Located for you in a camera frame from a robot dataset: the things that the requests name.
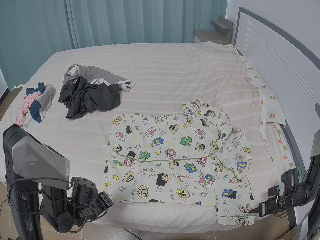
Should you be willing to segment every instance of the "white headboard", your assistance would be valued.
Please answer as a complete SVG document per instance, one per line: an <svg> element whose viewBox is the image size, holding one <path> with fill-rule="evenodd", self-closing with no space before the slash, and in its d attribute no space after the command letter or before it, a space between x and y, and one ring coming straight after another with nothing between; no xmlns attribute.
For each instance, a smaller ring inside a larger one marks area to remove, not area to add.
<svg viewBox="0 0 320 240"><path fill-rule="evenodd" d="M250 59L282 106L285 134L304 174L320 129L320 59L292 35L242 7L234 46Z"/></svg>

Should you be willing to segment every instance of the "wooden floor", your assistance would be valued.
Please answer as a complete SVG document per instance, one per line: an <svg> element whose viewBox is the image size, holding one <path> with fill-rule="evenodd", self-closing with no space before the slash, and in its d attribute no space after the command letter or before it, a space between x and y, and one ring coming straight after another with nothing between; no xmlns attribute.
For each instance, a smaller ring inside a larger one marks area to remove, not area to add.
<svg viewBox="0 0 320 240"><path fill-rule="evenodd" d="M12 90L2 105L0 106L0 119L8 109L9 105L19 93L19 89ZM6 187L0 183L0 202L7 198ZM42 234L47 240L136 240L133 235L121 228L103 226L99 224L87 223L79 233L57 233L46 220L40 216ZM211 231L199 234L183 233L157 233L140 230L131 230L143 240L276 240L289 230L287 218L276 218L271 215L263 220L255 222L251 226L240 227L231 231ZM0 214L0 239L15 239L18 236L14 226L8 201L3 203Z"/></svg>

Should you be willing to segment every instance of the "curtain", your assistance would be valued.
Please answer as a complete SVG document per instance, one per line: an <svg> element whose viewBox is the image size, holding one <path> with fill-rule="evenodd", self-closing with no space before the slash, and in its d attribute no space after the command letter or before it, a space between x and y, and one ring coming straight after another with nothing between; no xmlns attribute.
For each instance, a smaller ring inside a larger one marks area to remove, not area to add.
<svg viewBox="0 0 320 240"><path fill-rule="evenodd" d="M0 0L0 67L9 88L55 52L123 43L193 42L227 0Z"/></svg>

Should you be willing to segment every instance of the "bedside table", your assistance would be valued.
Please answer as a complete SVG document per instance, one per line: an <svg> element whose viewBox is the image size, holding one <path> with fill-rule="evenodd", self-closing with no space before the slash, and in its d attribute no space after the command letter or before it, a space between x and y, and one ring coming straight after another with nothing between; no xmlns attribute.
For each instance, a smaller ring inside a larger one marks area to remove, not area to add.
<svg viewBox="0 0 320 240"><path fill-rule="evenodd" d="M216 44L226 45L230 43L232 21L218 16L218 20L212 20L211 23L217 25L217 30L194 30L194 43L213 42Z"/></svg>

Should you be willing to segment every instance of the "mattress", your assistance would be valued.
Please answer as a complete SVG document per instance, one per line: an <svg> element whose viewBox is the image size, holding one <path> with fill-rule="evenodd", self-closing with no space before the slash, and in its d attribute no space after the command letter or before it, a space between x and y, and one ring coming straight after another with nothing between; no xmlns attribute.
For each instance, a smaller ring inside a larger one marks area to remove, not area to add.
<svg viewBox="0 0 320 240"><path fill-rule="evenodd" d="M79 119L66 119L68 110L58 99L63 75L71 64L109 70L130 79L135 86L129 92L121 92L121 104L112 111L95 111ZM273 148L267 149L260 132L259 94L248 81L242 60L225 45L212 42L121 44L57 52L14 99L0 122L0 132L15 122L25 89L36 87L38 82L52 84L56 93L45 119L28 132L70 160L70 177L90 179L99 191L105 183L106 147L114 114L180 114L182 103L197 98L222 109L232 124L245 132L253 156L248 177L256 206L267 199L269 187L280 184L277 175L287 170L284 148L278 142L278 131L273 130L279 126L268 124L266 141ZM4 164L4 154L1 154L2 182L5 182ZM235 227L218 224L215 210L210 207L173 203L115 204L97 223L176 233Z"/></svg>

